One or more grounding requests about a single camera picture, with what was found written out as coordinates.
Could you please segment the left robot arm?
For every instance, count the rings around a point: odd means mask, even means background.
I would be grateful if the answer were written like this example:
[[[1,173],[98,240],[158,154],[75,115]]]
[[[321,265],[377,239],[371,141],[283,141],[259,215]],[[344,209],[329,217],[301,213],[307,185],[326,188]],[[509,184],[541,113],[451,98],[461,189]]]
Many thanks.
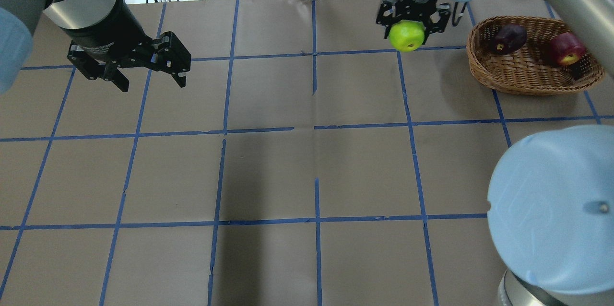
[[[103,79],[127,92],[122,68],[169,74],[181,88],[191,54],[173,32],[149,37],[125,0],[1,0],[1,92],[17,79],[34,46],[42,15],[68,37],[68,61],[88,80]]]

